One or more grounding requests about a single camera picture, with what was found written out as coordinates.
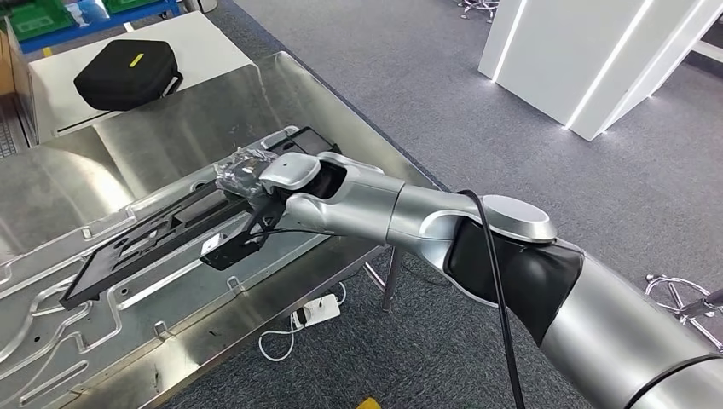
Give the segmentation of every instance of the black wire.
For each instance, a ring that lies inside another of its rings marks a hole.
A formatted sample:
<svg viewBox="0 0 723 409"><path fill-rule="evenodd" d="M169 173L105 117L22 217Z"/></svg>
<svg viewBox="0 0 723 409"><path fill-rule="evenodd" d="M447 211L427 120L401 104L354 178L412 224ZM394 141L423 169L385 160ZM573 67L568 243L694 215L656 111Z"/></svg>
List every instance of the black wire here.
<svg viewBox="0 0 723 409"><path fill-rule="evenodd" d="M325 236L330 237L343 237L343 234L334 234L334 233L320 233L316 230L311 230L308 228L275 228L274 230L267 230L262 232L257 232L254 234L249 234L248 239L255 239L256 237L262 237L270 234L279 234L279 233L312 233L312 234L324 234Z"/></svg>
<svg viewBox="0 0 723 409"><path fill-rule="evenodd" d="M408 273L412 274L417 279L420 279L429 285L435 285L437 287L450 287L452 285L452 283L450 283L449 281L439 282L439 281L434 281L432 279L428 279L425 276L423 276L422 274L419 274L419 273L413 271L411 268L407 267L404 264L404 262L402 263L402 268L407 270Z"/></svg>
<svg viewBox="0 0 723 409"><path fill-rule="evenodd" d="M515 349L512 345L512 332L510 331L510 320L507 317L507 304L505 304L505 295L502 291L502 277L500 275L500 266L497 263L497 252L495 251L495 242L492 237L492 232L489 230L489 224L487 223L487 217L484 215L484 208L482 202L479 200L479 196L472 190L461 190L457 194L464 194L466 197L472 199L477 205L479 211L479 218L482 220L482 228L484 230L487 239L487 251L489 253L489 260L492 267L492 278L495 280L495 293L497 295L497 310L500 312L500 325L502 326L502 341L505 345L505 356L507 357L507 371L510 374L510 386L512 388L512 395L515 398L515 406L517 409L524 409L524 399L522 395L522 387L519 382L518 366L515 361Z"/></svg>
<svg viewBox="0 0 723 409"><path fill-rule="evenodd" d="M347 278L345 278L345 279L342 279L341 282L349 281L350 279L355 278L357 275L359 275L359 273L362 272L363 269L364 269L363 266L362 266L362 267L359 267L359 268L356 270L355 273L353 273L352 275L350 275L349 277L347 277Z"/></svg>

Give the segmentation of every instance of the white pillar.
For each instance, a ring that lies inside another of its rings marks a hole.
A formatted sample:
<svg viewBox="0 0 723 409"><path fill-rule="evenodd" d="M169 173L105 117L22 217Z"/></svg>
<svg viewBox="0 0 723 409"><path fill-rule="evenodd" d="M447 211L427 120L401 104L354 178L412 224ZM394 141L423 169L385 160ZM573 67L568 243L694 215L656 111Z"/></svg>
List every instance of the white pillar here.
<svg viewBox="0 0 723 409"><path fill-rule="evenodd" d="M503 0L479 71L587 140L655 92L723 0Z"/></svg>

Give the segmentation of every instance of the metal workbench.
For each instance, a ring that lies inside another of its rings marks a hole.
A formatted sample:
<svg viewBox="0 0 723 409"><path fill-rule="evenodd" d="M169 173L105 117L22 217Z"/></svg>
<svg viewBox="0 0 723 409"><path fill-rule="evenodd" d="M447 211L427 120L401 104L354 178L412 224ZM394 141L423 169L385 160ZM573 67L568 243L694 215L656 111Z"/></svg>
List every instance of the metal workbench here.
<svg viewBox="0 0 723 409"><path fill-rule="evenodd" d="M0 408L159 403L379 254L359 239L298 233L237 269L185 268L197 240L99 302L58 308L93 248L210 180L235 148L288 126L433 187L284 53L0 161Z"/></svg>

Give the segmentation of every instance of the white display stand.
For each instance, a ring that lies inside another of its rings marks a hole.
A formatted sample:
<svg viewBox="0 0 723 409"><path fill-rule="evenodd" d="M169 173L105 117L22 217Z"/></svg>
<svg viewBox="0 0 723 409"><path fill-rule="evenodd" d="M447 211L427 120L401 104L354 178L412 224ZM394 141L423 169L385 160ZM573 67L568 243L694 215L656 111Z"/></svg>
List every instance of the white display stand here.
<svg viewBox="0 0 723 409"><path fill-rule="evenodd" d="M231 72L252 61L202 13L183 14L167 21L126 32L29 64L36 127L40 143L78 127L103 120L110 114L90 107L75 90L73 79L106 46L116 39L167 42L183 74L179 90Z"/></svg>
<svg viewBox="0 0 723 409"><path fill-rule="evenodd" d="M587 140L652 95L723 0L505 0L479 71Z"/></svg>

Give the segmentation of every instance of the robotic arm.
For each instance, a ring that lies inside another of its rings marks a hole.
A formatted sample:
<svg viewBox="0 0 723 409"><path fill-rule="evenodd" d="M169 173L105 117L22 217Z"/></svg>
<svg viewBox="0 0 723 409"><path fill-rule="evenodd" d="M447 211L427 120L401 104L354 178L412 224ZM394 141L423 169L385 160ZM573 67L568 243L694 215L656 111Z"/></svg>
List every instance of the robotic arm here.
<svg viewBox="0 0 723 409"><path fill-rule="evenodd" d="M415 254L469 298L496 306L474 200L410 186L337 153L286 153L260 176L297 221ZM481 197L506 305L599 409L723 407L723 360L643 293L557 238L542 210Z"/></svg>

